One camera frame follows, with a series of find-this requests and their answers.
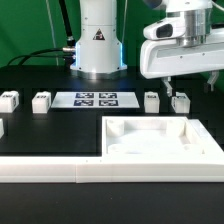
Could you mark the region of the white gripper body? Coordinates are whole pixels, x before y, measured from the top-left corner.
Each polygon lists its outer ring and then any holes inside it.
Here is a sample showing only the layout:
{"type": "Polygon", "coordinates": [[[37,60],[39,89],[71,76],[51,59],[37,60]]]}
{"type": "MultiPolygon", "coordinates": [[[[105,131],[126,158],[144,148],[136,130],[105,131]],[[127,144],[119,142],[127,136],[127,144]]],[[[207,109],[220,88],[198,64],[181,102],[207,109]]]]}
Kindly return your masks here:
{"type": "Polygon", "coordinates": [[[147,79],[224,69],[224,28],[213,29],[204,44],[182,47],[176,39],[146,40],[140,72],[147,79]]]}

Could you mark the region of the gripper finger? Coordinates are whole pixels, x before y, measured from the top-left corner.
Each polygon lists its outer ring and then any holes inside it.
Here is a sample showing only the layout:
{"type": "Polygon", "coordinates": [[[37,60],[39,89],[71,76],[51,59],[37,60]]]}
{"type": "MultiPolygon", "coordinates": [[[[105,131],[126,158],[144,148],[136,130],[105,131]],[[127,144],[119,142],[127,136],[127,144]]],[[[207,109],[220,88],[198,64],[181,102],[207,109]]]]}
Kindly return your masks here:
{"type": "Polygon", "coordinates": [[[219,71],[210,71],[209,78],[205,83],[205,90],[206,91],[213,91],[216,81],[219,78],[219,71]]]}
{"type": "Polygon", "coordinates": [[[170,84],[171,81],[171,77],[164,77],[162,78],[162,82],[166,87],[166,92],[167,92],[167,96],[168,97],[172,97],[173,96],[173,88],[170,84]]]}

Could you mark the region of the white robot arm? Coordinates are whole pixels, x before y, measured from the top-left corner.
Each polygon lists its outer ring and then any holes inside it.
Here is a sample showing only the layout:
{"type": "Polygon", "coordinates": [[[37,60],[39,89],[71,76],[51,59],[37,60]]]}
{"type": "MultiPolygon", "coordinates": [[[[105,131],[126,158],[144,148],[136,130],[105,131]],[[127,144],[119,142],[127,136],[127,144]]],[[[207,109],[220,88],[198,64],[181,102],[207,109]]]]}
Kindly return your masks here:
{"type": "MultiPolygon", "coordinates": [[[[208,72],[214,83],[224,70],[224,28],[210,25],[212,0],[143,0],[166,12],[144,28],[140,72],[147,79],[208,72]]],[[[80,0],[81,38],[71,69],[88,79],[107,79],[125,70],[116,36],[116,0],[80,0]]]]}

